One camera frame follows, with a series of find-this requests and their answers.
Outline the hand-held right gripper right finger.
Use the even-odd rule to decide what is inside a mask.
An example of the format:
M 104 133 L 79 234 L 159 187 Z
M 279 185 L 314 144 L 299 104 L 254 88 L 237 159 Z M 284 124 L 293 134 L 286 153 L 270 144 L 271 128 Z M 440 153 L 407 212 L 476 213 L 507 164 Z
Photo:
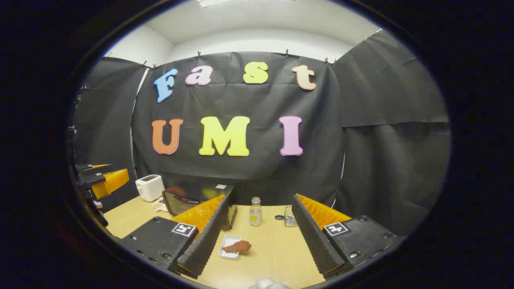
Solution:
M 361 267 L 402 241 L 366 215 L 351 218 L 301 194 L 292 212 L 324 278 Z

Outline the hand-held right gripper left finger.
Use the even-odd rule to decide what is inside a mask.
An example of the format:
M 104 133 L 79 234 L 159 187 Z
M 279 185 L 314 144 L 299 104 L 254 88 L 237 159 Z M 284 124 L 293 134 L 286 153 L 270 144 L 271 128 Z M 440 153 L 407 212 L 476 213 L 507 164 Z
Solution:
M 217 196 L 167 220 L 153 217 L 120 243 L 147 262 L 191 278 L 202 274 L 224 227 L 229 197 Z

